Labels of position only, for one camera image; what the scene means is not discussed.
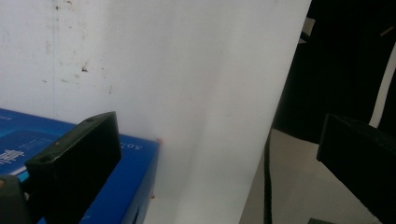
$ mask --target black cable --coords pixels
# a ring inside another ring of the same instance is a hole
[[[264,224],[272,224],[272,184],[270,174],[270,138],[268,133],[264,146]]]

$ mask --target white wall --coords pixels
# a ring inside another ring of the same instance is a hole
[[[236,223],[309,2],[1,1],[0,107],[115,110],[164,141],[147,223]]]

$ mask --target black rectangular object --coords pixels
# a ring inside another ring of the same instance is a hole
[[[25,163],[47,223],[78,223],[120,160],[115,112],[85,119]]]
[[[354,119],[328,115],[318,160],[376,216],[396,223],[396,141]]]
[[[32,224],[20,180],[15,175],[0,175],[0,223]]]

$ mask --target floor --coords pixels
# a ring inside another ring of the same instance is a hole
[[[377,219],[319,161],[318,145],[277,130],[271,136],[273,223],[374,224]],[[262,223],[263,163],[259,164],[240,224]]]

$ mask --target blue box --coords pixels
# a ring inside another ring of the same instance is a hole
[[[24,163],[73,127],[75,124],[0,108],[0,175],[25,179]],[[80,223],[144,221],[160,144],[122,134],[120,141],[122,158]]]

